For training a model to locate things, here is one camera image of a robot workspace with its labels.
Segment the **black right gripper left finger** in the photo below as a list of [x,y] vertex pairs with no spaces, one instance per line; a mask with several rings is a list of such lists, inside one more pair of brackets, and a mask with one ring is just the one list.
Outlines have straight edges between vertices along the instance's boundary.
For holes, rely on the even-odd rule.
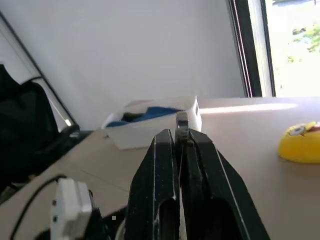
[[179,240],[180,188],[169,129],[154,136],[129,191],[124,240]]

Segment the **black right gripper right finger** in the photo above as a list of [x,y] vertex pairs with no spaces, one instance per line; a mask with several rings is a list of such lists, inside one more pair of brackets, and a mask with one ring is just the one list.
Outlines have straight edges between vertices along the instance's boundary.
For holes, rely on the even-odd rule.
[[189,131],[181,164],[187,240],[271,240],[243,179],[206,134]]

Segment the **spoon with dark handle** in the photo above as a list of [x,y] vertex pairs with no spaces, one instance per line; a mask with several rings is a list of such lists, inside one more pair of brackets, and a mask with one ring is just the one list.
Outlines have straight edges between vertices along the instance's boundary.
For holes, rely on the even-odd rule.
[[188,114],[185,111],[179,111],[176,114],[175,128],[175,146],[177,150],[181,150],[182,146],[189,138],[189,121]]

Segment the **white open box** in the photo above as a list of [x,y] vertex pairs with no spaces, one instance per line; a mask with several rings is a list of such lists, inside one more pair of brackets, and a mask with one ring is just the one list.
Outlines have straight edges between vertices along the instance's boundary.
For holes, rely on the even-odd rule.
[[111,113],[102,124],[101,129],[120,150],[148,147],[153,137],[165,129],[169,129],[174,136],[178,112],[127,125],[106,127],[111,121],[120,120],[125,112],[145,113],[148,107],[181,109],[182,112],[187,113],[189,128],[198,132],[202,131],[202,118],[196,96],[170,97],[132,104],[118,112]]

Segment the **blue item in box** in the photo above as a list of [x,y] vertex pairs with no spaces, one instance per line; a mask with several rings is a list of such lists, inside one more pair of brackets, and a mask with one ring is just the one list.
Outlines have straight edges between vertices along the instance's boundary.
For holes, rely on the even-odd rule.
[[147,121],[154,118],[176,114],[177,112],[182,112],[182,111],[183,111],[182,109],[178,109],[178,108],[152,106],[152,107],[148,107],[146,112],[144,113],[125,112],[120,120],[113,120],[110,123],[108,123],[106,127],[111,128],[111,127],[124,126],[131,123],[137,123],[137,122]]

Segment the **yellow minion toy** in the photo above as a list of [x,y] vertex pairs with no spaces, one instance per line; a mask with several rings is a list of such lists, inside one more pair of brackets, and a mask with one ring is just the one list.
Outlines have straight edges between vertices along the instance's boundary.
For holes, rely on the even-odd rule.
[[294,163],[320,164],[320,121],[290,126],[280,138],[277,152]]

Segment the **black chair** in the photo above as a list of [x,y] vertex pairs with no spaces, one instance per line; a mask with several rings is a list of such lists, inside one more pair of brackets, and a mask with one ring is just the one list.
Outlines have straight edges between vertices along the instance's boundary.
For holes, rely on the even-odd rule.
[[0,196],[57,161],[80,129],[77,124],[58,129],[47,94],[35,81],[19,84],[0,64]]

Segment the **black window frame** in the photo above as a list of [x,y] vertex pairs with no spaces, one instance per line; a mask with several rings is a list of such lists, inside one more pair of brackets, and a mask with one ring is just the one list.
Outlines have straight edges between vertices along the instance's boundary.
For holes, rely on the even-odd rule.
[[244,95],[275,97],[275,77],[266,0],[225,0]]

